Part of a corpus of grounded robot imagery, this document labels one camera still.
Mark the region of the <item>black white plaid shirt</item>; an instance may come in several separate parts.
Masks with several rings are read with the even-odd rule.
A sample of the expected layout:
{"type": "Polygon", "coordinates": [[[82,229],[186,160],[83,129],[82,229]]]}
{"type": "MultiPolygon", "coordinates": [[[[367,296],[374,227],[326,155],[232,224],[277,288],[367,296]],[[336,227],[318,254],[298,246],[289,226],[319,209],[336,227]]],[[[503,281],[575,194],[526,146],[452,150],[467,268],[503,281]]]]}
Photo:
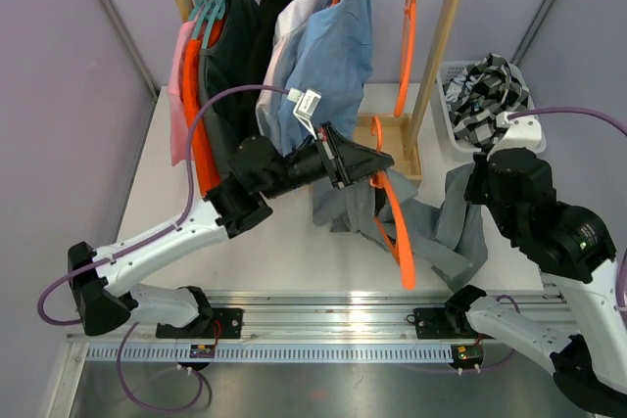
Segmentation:
{"type": "Polygon", "coordinates": [[[530,108],[530,92],[504,57],[489,54],[464,67],[443,86],[446,113],[454,139],[474,148],[496,144],[504,131],[497,127],[503,112],[530,108]]]}

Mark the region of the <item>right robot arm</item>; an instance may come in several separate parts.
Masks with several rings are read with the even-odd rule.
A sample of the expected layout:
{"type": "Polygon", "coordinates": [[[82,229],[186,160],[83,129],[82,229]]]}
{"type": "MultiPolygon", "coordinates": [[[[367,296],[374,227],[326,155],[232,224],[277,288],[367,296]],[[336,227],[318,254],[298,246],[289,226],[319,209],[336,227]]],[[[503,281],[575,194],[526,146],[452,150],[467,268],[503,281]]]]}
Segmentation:
{"type": "Polygon", "coordinates": [[[551,278],[578,331],[545,327],[471,285],[446,301],[447,329],[513,348],[587,412],[625,416],[626,325],[616,301],[616,248],[605,224],[591,210],[559,201],[551,166],[530,150],[480,152],[473,160],[465,199],[486,207],[510,245],[551,278]]]}

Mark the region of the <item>grey shirt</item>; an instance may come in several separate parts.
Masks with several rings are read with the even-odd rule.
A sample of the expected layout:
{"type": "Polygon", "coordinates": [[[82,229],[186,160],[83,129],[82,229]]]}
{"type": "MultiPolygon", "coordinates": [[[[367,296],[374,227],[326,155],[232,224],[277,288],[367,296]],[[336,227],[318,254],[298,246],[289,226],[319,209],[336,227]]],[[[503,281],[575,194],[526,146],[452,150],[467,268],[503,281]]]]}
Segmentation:
{"type": "MultiPolygon", "coordinates": [[[[401,173],[387,176],[399,199],[412,253],[431,264],[431,269],[452,291],[469,283],[488,259],[481,208],[465,200],[474,169],[472,163],[448,171],[445,198],[436,207],[417,199],[418,189],[401,173]]],[[[396,228],[385,192],[362,180],[336,189],[326,180],[313,185],[313,224],[329,225],[332,232],[362,235],[388,251],[385,237],[394,240],[396,228]]]]}

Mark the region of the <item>light blue shirt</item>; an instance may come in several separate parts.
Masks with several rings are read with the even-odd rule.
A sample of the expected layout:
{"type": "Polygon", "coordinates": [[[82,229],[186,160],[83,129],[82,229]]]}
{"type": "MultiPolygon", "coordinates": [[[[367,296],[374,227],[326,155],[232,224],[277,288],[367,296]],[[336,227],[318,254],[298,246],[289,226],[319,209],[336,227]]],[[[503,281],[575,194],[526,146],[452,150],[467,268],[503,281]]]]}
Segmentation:
{"type": "Polygon", "coordinates": [[[372,74],[370,0],[318,0],[298,41],[296,64],[285,89],[321,95],[312,117],[330,121],[346,138],[353,135],[365,83],[372,74]]]}

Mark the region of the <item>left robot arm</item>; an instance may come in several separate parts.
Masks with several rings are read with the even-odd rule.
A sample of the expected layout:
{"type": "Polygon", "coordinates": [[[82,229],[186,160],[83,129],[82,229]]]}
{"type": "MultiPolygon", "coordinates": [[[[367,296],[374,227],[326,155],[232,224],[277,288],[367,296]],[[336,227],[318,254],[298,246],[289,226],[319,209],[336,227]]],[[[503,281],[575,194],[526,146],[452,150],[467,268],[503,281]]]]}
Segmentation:
{"type": "Polygon", "coordinates": [[[159,269],[202,248],[233,239],[271,216],[267,200],[325,179],[342,189],[392,166],[393,158],[343,137],[331,124],[318,128],[290,154],[263,136],[243,141],[230,171],[183,213],[124,242],[68,250],[69,284],[87,336],[126,323],[154,324],[168,339],[196,339],[216,331],[216,315],[195,286],[144,284],[159,269]]]}

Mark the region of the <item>orange hanger of plaid shirt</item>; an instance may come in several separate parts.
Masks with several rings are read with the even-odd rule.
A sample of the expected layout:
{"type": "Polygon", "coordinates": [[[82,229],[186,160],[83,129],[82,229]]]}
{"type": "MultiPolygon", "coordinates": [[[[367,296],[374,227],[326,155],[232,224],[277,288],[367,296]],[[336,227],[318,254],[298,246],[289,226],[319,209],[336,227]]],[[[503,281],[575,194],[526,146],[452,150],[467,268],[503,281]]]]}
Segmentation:
{"type": "Polygon", "coordinates": [[[403,114],[409,92],[410,76],[413,64],[416,18],[417,0],[405,0],[401,45],[400,80],[396,105],[394,108],[395,117],[400,117],[403,114]]]}

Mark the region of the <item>orange hanger of grey shirt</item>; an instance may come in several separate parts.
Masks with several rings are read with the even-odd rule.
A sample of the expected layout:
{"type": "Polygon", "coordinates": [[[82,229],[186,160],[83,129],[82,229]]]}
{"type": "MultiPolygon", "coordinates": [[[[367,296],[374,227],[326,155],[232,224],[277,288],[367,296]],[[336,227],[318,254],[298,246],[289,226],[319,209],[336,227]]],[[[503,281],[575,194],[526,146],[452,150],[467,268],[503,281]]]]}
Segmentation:
{"type": "Polygon", "coordinates": [[[378,171],[373,176],[371,176],[369,179],[369,184],[374,189],[383,190],[387,198],[387,202],[390,205],[390,209],[392,210],[392,215],[394,218],[396,237],[391,238],[387,234],[382,221],[377,215],[374,217],[374,222],[379,230],[380,235],[382,236],[385,246],[388,248],[390,254],[393,256],[394,260],[399,266],[401,284],[403,288],[406,290],[413,290],[416,285],[413,252],[400,200],[385,170],[378,171]]]}

